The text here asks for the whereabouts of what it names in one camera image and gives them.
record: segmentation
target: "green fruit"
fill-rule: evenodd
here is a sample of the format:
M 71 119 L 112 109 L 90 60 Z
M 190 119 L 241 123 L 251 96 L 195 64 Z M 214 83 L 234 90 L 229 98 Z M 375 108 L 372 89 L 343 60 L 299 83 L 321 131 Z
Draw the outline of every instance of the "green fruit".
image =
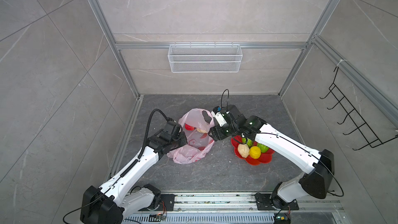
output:
M 251 148 L 253 146 L 253 141 L 250 138 L 248 138 L 247 140 L 247 145 L 249 148 Z M 246 144 L 246 138 L 242 138 L 242 143 Z
M 268 151 L 268 149 L 269 149 L 269 147 L 267 147 L 267 146 L 265 146 L 263 144 L 257 144 L 257 147 L 260 148 L 261 153 L 266 153 Z

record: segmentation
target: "red plate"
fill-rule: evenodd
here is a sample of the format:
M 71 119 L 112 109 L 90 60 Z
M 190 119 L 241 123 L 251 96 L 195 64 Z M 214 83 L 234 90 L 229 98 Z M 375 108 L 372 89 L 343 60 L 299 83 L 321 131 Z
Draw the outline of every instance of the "red plate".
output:
M 242 137 L 241 136 L 236 136 L 234 138 L 237 141 L 242 142 Z M 271 162 L 272 154 L 275 152 L 273 149 L 269 148 L 266 153 L 261 153 L 261 156 L 258 159 L 254 159 L 251 156 L 248 156 L 247 158 L 243 158 L 238 152 L 239 143 L 236 142 L 234 140 L 234 138 L 231 138 L 231 144 L 234 146 L 234 153 L 235 153 L 235 155 L 238 158 L 245 159 L 248 164 L 251 164 L 251 165 L 254 165 L 254 166 L 259 165 L 261 163 L 270 163 Z

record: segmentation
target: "gray marble wall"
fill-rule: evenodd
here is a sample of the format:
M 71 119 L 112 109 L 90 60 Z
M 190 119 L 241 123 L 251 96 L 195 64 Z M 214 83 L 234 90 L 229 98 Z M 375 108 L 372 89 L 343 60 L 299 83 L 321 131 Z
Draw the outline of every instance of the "gray marble wall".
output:
M 318 48 L 314 47 L 306 57 L 292 84 L 283 97 L 304 142 L 317 149 L 328 149 L 335 155 L 336 177 L 345 196 L 340 199 L 353 223 L 396 223 L 398 214 L 395 199 L 398 197 L 398 140 L 379 147 L 359 148 L 366 144 L 359 131 L 343 135 L 355 129 L 341 106 L 333 107 L 337 100 L 329 95 L 335 65 Z M 376 135 L 386 141 L 397 134 L 397 128 L 342 72 L 338 72 L 336 85 L 368 122 Z M 336 97 L 342 97 L 336 90 Z M 352 107 L 343 100 L 350 111 Z M 359 116 L 354 119 L 361 124 Z M 369 129 L 361 131 L 373 141 Z M 336 184 L 332 188 L 340 192 Z
M 62 223 L 102 183 L 126 85 L 87 0 L 0 0 L 1 223 Z
M 397 0 L 341 0 L 321 33 L 392 102 L 398 104 L 398 4 Z M 283 97 L 306 144 L 330 147 L 335 154 L 336 176 L 346 196 L 341 198 L 353 223 L 398 223 L 398 140 L 379 147 L 366 144 L 344 110 L 332 107 L 333 96 L 322 100 L 333 81 L 335 65 L 317 48 L 306 57 Z M 342 73 L 336 84 L 383 141 L 397 135 L 395 127 Z M 374 136 L 365 127 L 366 137 Z
M 117 41 L 306 41 L 328 0 L 99 0 Z
M 99 0 L 117 42 L 306 42 L 328 0 Z M 123 50 L 141 93 L 276 94 L 300 50 L 244 50 L 238 73 L 172 73 L 166 50 Z
M 341 0 L 321 36 L 398 105 L 398 0 Z
M 300 49 L 243 49 L 237 73 L 172 73 L 167 49 L 122 50 L 142 94 L 277 94 Z

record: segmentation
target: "yellow lemon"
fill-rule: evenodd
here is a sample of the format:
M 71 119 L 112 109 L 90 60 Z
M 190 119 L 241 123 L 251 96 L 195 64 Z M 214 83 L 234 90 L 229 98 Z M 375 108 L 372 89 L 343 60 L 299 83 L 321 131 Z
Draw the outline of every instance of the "yellow lemon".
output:
M 259 158 L 261 155 L 261 149 L 257 146 L 253 146 L 250 148 L 250 156 L 254 159 Z

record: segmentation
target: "metal vent grate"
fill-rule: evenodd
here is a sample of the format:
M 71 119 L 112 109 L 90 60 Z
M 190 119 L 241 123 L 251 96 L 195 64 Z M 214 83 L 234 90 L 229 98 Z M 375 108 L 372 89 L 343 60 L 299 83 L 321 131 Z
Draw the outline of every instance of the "metal vent grate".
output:
M 238 72 L 242 51 L 237 44 L 177 44 L 168 59 L 173 73 Z
M 122 224 L 133 224 L 135 223 L 133 220 L 142 224 L 273 223 L 273 217 L 273 213 L 168 213 L 166 220 L 160 222 L 153 217 L 149 217 L 149 214 L 136 213 L 127 217 Z

